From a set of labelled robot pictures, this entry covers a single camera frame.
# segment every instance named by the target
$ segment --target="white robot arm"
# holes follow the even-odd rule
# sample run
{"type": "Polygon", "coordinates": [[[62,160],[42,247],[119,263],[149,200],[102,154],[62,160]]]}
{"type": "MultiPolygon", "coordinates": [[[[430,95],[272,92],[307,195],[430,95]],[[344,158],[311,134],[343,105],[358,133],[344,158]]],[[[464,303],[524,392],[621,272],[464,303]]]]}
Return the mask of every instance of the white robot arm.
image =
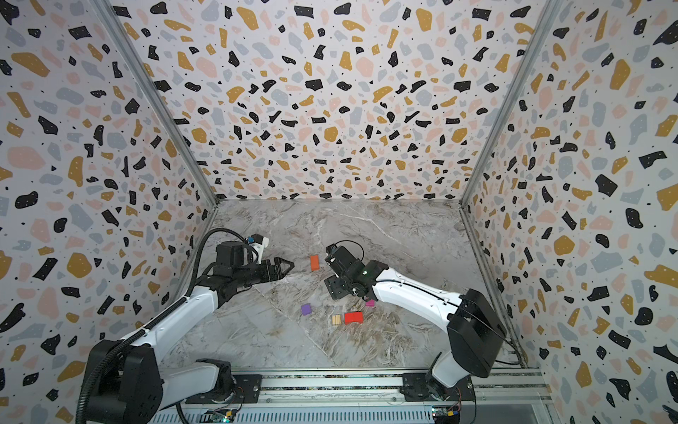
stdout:
{"type": "Polygon", "coordinates": [[[160,368],[158,364],[193,326],[243,291],[239,289],[280,280],[292,270],[294,264],[285,259],[276,257],[273,264],[262,260],[267,246],[268,238],[258,234],[245,239],[229,229],[208,232],[197,248],[184,296],[137,330],[116,341],[102,340],[92,348],[75,424],[87,420],[145,424],[158,410],[199,393],[208,393],[214,400],[235,396],[228,362],[202,359],[184,368],[160,368]],[[239,240],[217,245],[216,262],[198,277],[205,241],[216,232],[233,234],[239,240]]]}
{"type": "Polygon", "coordinates": [[[446,292],[408,278],[388,265],[367,265],[345,247],[332,244],[325,261],[335,276],[325,285],[334,300],[348,294],[398,305],[447,332],[450,350],[442,353],[427,375],[431,394],[444,398],[446,389],[471,374],[487,377],[506,338],[487,299],[476,290],[446,292]]]}

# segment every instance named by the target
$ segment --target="black cable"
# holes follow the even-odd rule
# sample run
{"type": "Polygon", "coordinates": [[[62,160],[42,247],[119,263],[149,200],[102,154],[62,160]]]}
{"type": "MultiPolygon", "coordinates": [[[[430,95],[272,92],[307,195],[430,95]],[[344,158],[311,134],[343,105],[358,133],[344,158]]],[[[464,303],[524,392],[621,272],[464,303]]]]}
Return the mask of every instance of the black cable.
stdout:
{"type": "Polygon", "coordinates": [[[238,412],[240,412],[240,410],[243,408],[243,405],[245,404],[245,391],[243,390],[242,387],[238,387],[238,389],[240,389],[240,391],[241,391],[242,394],[243,394],[243,401],[240,402],[240,407],[238,407],[238,410],[235,411],[236,414],[237,414],[238,412]]]}
{"type": "MultiPolygon", "coordinates": [[[[195,254],[195,263],[193,264],[193,273],[191,274],[191,282],[188,286],[188,290],[186,290],[186,293],[184,296],[190,296],[191,293],[193,292],[193,288],[195,287],[195,283],[197,282],[198,278],[198,270],[200,267],[200,257],[203,254],[203,249],[205,247],[205,243],[207,239],[214,233],[229,233],[231,235],[234,235],[237,237],[241,242],[243,242],[243,245],[245,248],[249,250],[247,253],[247,259],[249,262],[252,262],[252,253],[251,251],[253,250],[254,253],[256,254],[256,261],[259,259],[259,252],[256,251],[252,246],[250,246],[247,243],[247,240],[240,234],[236,233],[235,231],[227,228],[215,228],[207,232],[205,234],[205,237],[200,241],[200,244],[198,245],[198,248],[196,249],[196,254],[195,254]]],[[[173,311],[175,311],[179,306],[181,306],[183,303],[186,302],[186,297],[182,296],[178,301],[173,303],[170,307],[162,311],[157,317],[155,317],[153,320],[151,320],[148,324],[144,326],[144,329],[150,330],[151,328],[155,327],[160,321],[162,321],[165,317],[167,317],[169,314],[171,314],[173,311]]],[[[118,345],[116,345],[113,349],[111,349],[110,352],[104,356],[104,359],[101,360],[92,372],[89,374],[87,377],[87,380],[85,380],[82,384],[82,387],[80,389],[80,396],[78,397],[78,403],[75,411],[75,424],[87,424],[87,418],[85,417],[85,414],[87,412],[87,406],[89,405],[89,398],[92,395],[92,391],[94,390],[94,385],[96,384],[96,381],[101,377],[102,373],[104,370],[106,370],[113,360],[117,358],[118,355],[120,355],[127,347],[129,347],[132,343],[137,341],[140,337],[144,336],[146,334],[146,331],[144,329],[137,331],[127,339],[121,341],[118,345]]],[[[181,406],[177,404],[176,406],[177,413],[179,414],[179,418],[181,419],[183,416],[183,412],[181,411],[181,406]]]]}
{"type": "Polygon", "coordinates": [[[494,360],[494,361],[499,362],[500,364],[504,364],[504,365],[521,365],[520,362],[504,362],[504,361],[500,361],[500,360],[494,360]]]}
{"type": "Polygon", "coordinates": [[[339,241],[336,242],[335,244],[339,244],[339,243],[341,243],[341,242],[349,242],[349,243],[357,244],[357,245],[360,247],[360,250],[363,251],[363,257],[360,258],[360,260],[362,261],[362,260],[365,258],[365,249],[363,249],[363,246],[362,246],[360,243],[354,242],[353,240],[339,240],[339,241]]]}
{"type": "Polygon", "coordinates": [[[184,415],[184,410],[181,409],[181,401],[176,402],[176,414],[179,416],[179,421],[181,421],[182,424],[190,424],[184,415]]]}
{"type": "Polygon", "coordinates": [[[203,275],[207,275],[212,270],[212,268],[214,268],[214,265],[216,265],[216,262],[209,264],[207,268],[205,268],[205,271],[203,271],[203,275]]]}
{"type": "MultiPolygon", "coordinates": [[[[228,233],[231,235],[234,235],[237,237],[243,244],[247,245],[247,240],[240,234],[236,233],[235,231],[224,228],[224,227],[219,227],[219,228],[213,228],[205,234],[205,237],[200,241],[200,244],[198,245],[198,248],[195,250],[195,262],[193,263],[193,272],[191,273],[191,282],[188,285],[188,289],[186,290],[186,293],[184,296],[190,296],[191,293],[193,293],[193,288],[195,287],[196,280],[198,278],[198,270],[200,268],[200,256],[203,254],[203,249],[205,248],[205,242],[207,242],[207,239],[210,238],[210,236],[214,233],[228,233]]],[[[252,261],[251,254],[248,254],[248,260],[252,261]]]]}
{"type": "Polygon", "coordinates": [[[473,424],[475,422],[475,419],[478,417],[478,398],[475,394],[475,385],[472,385],[472,387],[473,387],[473,419],[468,424],[473,424]]]}
{"type": "Polygon", "coordinates": [[[75,411],[75,424],[87,424],[87,418],[85,417],[85,413],[87,411],[87,405],[89,404],[89,397],[92,395],[94,385],[96,384],[96,381],[99,379],[104,370],[111,365],[111,362],[113,362],[113,360],[120,353],[122,353],[122,351],[125,350],[127,346],[137,341],[144,334],[146,334],[146,332],[143,330],[137,331],[136,333],[134,333],[133,335],[119,343],[116,347],[111,349],[111,351],[108,352],[106,356],[104,356],[104,359],[101,360],[101,362],[99,362],[98,364],[96,364],[92,372],[87,377],[87,380],[85,380],[82,387],[80,388],[80,396],[78,397],[77,408],[75,411]]]}
{"type": "MultiPolygon", "coordinates": [[[[452,303],[452,302],[448,302],[448,301],[445,300],[444,298],[441,298],[440,296],[437,296],[436,294],[433,294],[433,293],[429,292],[428,290],[425,290],[425,289],[423,289],[423,288],[421,288],[421,287],[417,287],[417,286],[415,286],[415,285],[413,285],[413,284],[408,284],[407,282],[404,282],[404,281],[399,281],[399,280],[378,280],[377,282],[378,282],[378,283],[382,283],[382,282],[393,282],[393,283],[399,283],[399,284],[403,284],[403,285],[405,285],[405,286],[413,287],[413,288],[419,289],[419,290],[423,291],[424,293],[429,294],[429,295],[431,295],[431,296],[433,296],[433,297],[439,299],[440,301],[443,301],[444,303],[447,303],[448,305],[452,305],[452,306],[455,306],[455,307],[457,307],[457,308],[461,308],[460,305],[456,305],[456,304],[454,304],[454,303],[452,303]]],[[[468,301],[468,302],[471,302],[472,304],[474,304],[474,305],[476,305],[476,306],[479,306],[476,302],[472,301],[471,299],[463,298],[463,300],[468,301]]],[[[496,331],[494,330],[494,328],[492,328],[490,325],[488,325],[486,322],[484,322],[483,320],[481,320],[480,318],[478,318],[477,316],[475,316],[475,315],[472,314],[471,312],[467,311],[466,309],[462,309],[462,310],[463,310],[464,313],[467,313],[467,314],[469,314],[470,316],[474,317],[476,320],[480,321],[485,327],[489,328],[494,334],[496,334],[500,339],[502,339],[507,345],[511,346],[511,347],[513,348],[513,350],[515,350],[516,356],[518,356],[518,358],[520,358],[518,349],[516,349],[516,346],[514,346],[513,343],[511,343],[510,341],[506,340],[504,336],[502,336],[501,334],[499,334],[498,332],[496,332],[496,331]]],[[[520,363],[512,364],[512,363],[510,363],[510,362],[502,362],[502,361],[497,361],[497,360],[495,360],[495,362],[499,362],[499,363],[501,363],[501,364],[506,364],[506,365],[521,365],[520,363]]]]}

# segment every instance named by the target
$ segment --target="orange block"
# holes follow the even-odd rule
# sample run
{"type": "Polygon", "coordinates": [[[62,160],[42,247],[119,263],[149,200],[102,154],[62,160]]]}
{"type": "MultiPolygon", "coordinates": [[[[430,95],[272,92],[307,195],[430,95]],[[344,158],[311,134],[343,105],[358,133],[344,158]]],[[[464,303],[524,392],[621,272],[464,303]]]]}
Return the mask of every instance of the orange block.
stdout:
{"type": "Polygon", "coordinates": [[[344,324],[350,324],[351,322],[357,322],[359,324],[363,323],[363,313],[362,312],[346,312],[344,314],[344,324]]]}
{"type": "Polygon", "coordinates": [[[311,256],[311,271],[318,271],[320,269],[320,261],[318,260],[318,255],[314,254],[311,256]]]}

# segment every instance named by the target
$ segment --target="wire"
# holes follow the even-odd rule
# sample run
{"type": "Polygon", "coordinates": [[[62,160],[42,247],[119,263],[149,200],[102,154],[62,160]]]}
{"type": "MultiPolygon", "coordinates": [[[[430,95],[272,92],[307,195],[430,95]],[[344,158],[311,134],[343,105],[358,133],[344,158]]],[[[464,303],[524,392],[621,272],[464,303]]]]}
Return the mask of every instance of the wire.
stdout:
{"type": "Polygon", "coordinates": [[[243,408],[243,405],[245,404],[245,391],[243,390],[242,387],[238,387],[238,389],[240,389],[240,391],[241,391],[242,394],[243,394],[243,401],[240,402],[240,407],[238,407],[238,409],[235,411],[236,414],[237,414],[238,412],[240,412],[240,410],[243,408]]]}
{"type": "Polygon", "coordinates": [[[245,290],[240,290],[239,292],[236,292],[235,294],[241,294],[242,292],[247,292],[247,291],[251,290],[252,287],[254,287],[254,286],[250,286],[250,287],[246,288],[245,290]]]}
{"type": "Polygon", "coordinates": [[[459,387],[457,387],[457,391],[459,392],[459,413],[462,413],[462,391],[459,390],[459,387]]]}
{"type": "Polygon", "coordinates": [[[363,251],[363,257],[360,258],[360,260],[362,261],[362,260],[365,258],[365,249],[363,249],[363,246],[362,246],[360,243],[354,242],[353,240],[339,240],[339,241],[336,242],[335,244],[339,244],[339,243],[341,243],[341,242],[348,242],[348,243],[357,244],[357,245],[360,247],[360,250],[363,251]]]}
{"type": "Polygon", "coordinates": [[[179,421],[181,421],[182,424],[190,424],[188,420],[186,419],[186,415],[184,415],[184,410],[181,409],[181,401],[176,402],[176,414],[179,416],[179,421]]]}
{"type": "Polygon", "coordinates": [[[504,365],[521,365],[520,362],[504,362],[504,361],[500,361],[500,360],[494,360],[494,361],[499,362],[500,364],[504,364],[504,365]]]}
{"type": "Polygon", "coordinates": [[[468,424],[473,424],[475,422],[475,419],[478,417],[478,398],[475,394],[475,385],[473,385],[472,387],[473,387],[473,419],[468,424]]]}
{"type": "MultiPolygon", "coordinates": [[[[452,302],[449,302],[449,301],[445,300],[444,298],[441,298],[440,296],[437,296],[436,294],[433,294],[433,293],[429,292],[428,290],[425,290],[425,289],[423,289],[423,288],[421,288],[421,287],[417,287],[417,286],[415,286],[415,285],[413,285],[413,284],[409,284],[409,283],[404,282],[404,281],[400,281],[400,280],[378,280],[377,282],[378,282],[378,283],[382,283],[382,282],[393,282],[393,283],[400,283],[400,284],[403,284],[403,285],[405,285],[405,286],[413,287],[413,288],[416,288],[416,289],[418,289],[418,290],[421,290],[421,291],[423,291],[424,293],[427,293],[427,294],[429,294],[429,295],[431,295],[431,296],[433,296],[433,297],[439,299],[440,301],[443,301],[444,303],[446,303],[446,304],[448,304],[448,305],[452,305],[452,306],[456,306],[457,308],[461,308],[460,305],[457,305],[457,304],[454,304],[454,303],[452,303],[452,302]]],[[[469,299],[469,298],[464,297],[463,300],[468,301],[468,302],[471,302],[471,303],[473,303],[473,304],[476,305],[476,306],[479,306],[476,302],[472,301],[472,300],[469,299]]],[[[478,318],[478,317],[477,317],[476,315],[474,315],[473,313],[467,311],[466,309],[462,309],[462,310],[463,310],[464,313],[469,314],[470,316],[474,317],[476,320],[478,320],[479,322],[481,322],[485,327],[489,328],[494,334],[496,334],[500,339],[502,339],[507,345],[511,346],[511,347],[513,348],[513,350],[515,350],[516,356],[518,356],[518,358],[520,358],[520,355],[519,355],[519,352],[518,352],[518,349],[516,348],[516,346],[514,346],[513,343],[511,343],[510,341],[506,340],[506,339],[505,339],[505,336],[502,336],[501,334],[499,334],[498,332],[496,332],[496,330],[494,330],[494,328],[492,328],[489,324],[487,324],[486,322],[484,322],[483,320],[481,320],[480,318],[478,318]]],[[[516,363],[503,362],[503,361],[497,361],[497,360],[495,360],[495,362],[499,362],[500,364],[506,364],[506,365],[521,365],[520,363],[517,363],[517,364],[516,364],[516,363]]]]}

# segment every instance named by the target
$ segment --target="metal corner post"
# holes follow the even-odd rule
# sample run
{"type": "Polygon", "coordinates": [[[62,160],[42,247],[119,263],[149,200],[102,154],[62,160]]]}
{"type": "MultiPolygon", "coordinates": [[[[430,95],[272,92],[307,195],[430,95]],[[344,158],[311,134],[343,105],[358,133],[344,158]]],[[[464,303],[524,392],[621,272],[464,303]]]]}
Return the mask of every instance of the metal corner post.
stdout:
{"type": "Polygon", "coordinates": [[[184,142],[184,136],[181,134],[179,127],[177,127],[170,112],[160,98],[160,95],[158,95],[153,81],[144,70],[144,65],[137,55],[131,41],[127,38],[122,24],[113,12],[113,7],[108,0],[89,0],[89,4],[92,5],[94,12],[104,25],[104,28],[108,31],[118,52],[123,56],[125,63],[129,66],[129,71],[139,83],[142,92],[151,104],[158,119],[160,119],[162,125],[167,129],[170,137],[175,140],[174,145],[177,150],[179,150],[179,153],[189,172],[193,175],[196,184],[203,191],[206,200],[210,203],[210,207],[214,208],[218,201],[207,178],[205,178],[205,174],[200,170],[191,150],[184,142]]]}
{"type": "Polygon", "coordinates": [[[482,169],[489,162],[492,151],[499,143],[499,135],[501,135],[504,127],[506,126],[506,122],[509,120],[509,116],[511,116],[513,105],[518,101],[518,97],[520,96],[520,92],[525,85],[525,81],[527,81],[527,77],[530,75],[530,69],[532,69],[534,61],[539,56],[539,52],[542,49],[542,44],[544,43],[544,40],[546,39],[546,36],[553,25],[553,21],[555,20],[562,3],[563,0],[546,0],[546,4],[542,9],[542,13],[539,15],[539,19],[537,21],[536,28],[534,29],[532,39],[530,40],[530,44],[527,45],[527,49],[525,50],[525,58],[520,63],[520,66],[518,66],[518,71],[515,73],[515,77],[513,78],[511,86],[508,89],[509,91],[506,93],[504,102],[500,107],[497,120],[494,122],[494,125],[490,130],[490,135],[487,136],[487,142],[485,143],[485,146],[483,146],[480,156],[473,167],[471,177],[468,179],[468,183],[466,184],[466,188],[464,189],[464,194],[462,195],[461,199],[462,208],[464,205],[467,205],[470,202],[473,191],[475,190],[475,187],[478,185],[478,182],[483,175],[482,169]]]}

